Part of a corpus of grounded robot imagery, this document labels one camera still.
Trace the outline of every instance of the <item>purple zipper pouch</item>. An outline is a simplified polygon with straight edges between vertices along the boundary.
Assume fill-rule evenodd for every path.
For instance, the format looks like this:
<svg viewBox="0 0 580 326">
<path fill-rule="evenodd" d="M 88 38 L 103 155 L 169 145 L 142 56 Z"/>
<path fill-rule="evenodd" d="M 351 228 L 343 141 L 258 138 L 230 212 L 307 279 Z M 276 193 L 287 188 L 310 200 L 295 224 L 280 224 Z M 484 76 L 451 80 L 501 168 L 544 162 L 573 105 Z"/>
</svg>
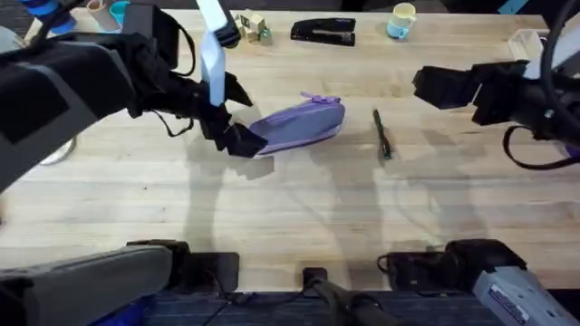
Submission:
<svg viewBox="0 0 580 326">
<path fill-rule="evenodd" d="M 252 132 L 268 140 L 268 145 L 258 155 L 313 144 L 329 139 L 340 131 L 344 118 L 340 98 L 306 92 L 302 95 L 310 100 L 250 125 Z"/>
</svg>

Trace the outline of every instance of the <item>black stapler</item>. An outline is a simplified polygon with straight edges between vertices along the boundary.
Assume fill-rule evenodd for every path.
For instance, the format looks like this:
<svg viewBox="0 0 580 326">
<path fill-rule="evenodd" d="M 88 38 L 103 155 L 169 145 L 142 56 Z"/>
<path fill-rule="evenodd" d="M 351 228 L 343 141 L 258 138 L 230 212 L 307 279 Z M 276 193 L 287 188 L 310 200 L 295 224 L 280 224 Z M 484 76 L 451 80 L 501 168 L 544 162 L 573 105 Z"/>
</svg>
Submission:
<svg viewBox="0 0 580 326">
<path fill-rule="evenodd" d="M 297 41 L 354 46 L 352 18 L 316 18 L 294 23 L 290 38 Z"/>
</svg>

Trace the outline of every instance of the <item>wood grain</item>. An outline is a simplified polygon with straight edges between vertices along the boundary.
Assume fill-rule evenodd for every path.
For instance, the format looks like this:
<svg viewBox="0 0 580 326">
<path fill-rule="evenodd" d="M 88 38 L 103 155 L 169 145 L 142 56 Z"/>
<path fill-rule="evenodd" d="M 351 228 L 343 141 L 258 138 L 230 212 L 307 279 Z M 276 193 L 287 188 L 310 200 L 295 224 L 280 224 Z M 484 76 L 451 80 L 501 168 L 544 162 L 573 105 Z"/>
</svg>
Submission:
<svg viewBox="0 0 580 326">
<path fill-rule="evenodd" d="M 199 13 L 168 12 L 200 40 Z M 383 289 L 380 254 L 490 237 L 521 254 L 545 286 L 580 286 L 580 169 L 517 168 L 500 147 L 506 126 L 481 128 L 472 108 L 439 111 L 412 96 L 423 65 L 511 60 L 507 39 L 544 28 L 539 16 L 421 14 L 409 40 L 396 42 L 385 36 L 386 14 L 261 15 L 274 45 L 227 51 L 228 70 L 256 105 L 228 107 L 251 122 L 300 102 L 300 91 L 337 95 L 347 111 L 336 138 L 243 160 L 216 152 L 197 129 L 169 139 L 153 116 L 114 115 L 80 135 L 68 160 L 35 168 L 4 193 L 3 264 L 171 238 L 240 253 L 240 290 L 296 289 L 306 266 L 326 267 L 349 288 Z M 74 16 L 95 29 L 87 13 Z M 357 19 L 354 48 L 289 39 L 293 22 L 331 16 Z M 186 70 L 187 46 L 179 53 Z M 372 107 L 395 147 L 391 161 L 378 159 Z M 535 162 L 561 157 L 524 133 L 514 148 Z"/>
</svg>

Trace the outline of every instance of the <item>black pen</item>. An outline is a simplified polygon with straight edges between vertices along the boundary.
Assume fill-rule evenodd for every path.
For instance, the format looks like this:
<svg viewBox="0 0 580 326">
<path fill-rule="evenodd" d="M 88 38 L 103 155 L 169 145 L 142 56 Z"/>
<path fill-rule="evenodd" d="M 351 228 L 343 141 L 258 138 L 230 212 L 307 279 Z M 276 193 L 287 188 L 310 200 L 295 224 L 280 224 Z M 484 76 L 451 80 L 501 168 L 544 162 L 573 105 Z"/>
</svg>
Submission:
<svg viewBox="0 0 580 326">
<path fill-rule="evenodd" d="M 374 117 L 374 125 L 377 127 L 377 131 L 379 133 L 379 141 L 381 142 L 381 150 L 382 156 L 384 159 L 391 159 L 391 144 L 389 144 L 389 140 L 384 135 L 384 127 L 381 122 L 381 116 L 379 115 L 379 111 L 374 109 L 372 111 L 372 116 Z"/>
</svg>

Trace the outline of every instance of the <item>cup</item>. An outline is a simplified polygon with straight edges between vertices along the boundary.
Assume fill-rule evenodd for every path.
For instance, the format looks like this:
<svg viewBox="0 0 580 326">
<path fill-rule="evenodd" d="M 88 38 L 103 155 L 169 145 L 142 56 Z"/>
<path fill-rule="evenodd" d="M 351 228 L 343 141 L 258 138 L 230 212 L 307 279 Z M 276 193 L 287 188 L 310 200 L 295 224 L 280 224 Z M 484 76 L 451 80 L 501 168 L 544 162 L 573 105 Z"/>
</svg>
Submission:
<svg viewBox="0 0 580 326">
<path fill-rule="evenodd" d="M 123 26 L 123 20 L 125 19 L 125 8 L 129 3 L 129 1 L 117 1 L 109 8 L 109 12 L 121 26 Z"/>
<path fill-rule="evenodd" d="M 396 5 L 387 23 L 387 34 L 395 39 L 403 40 L 407 37 L 411 26 L 417 20 L 415 7 L 408 3 Z"/>
</svg>

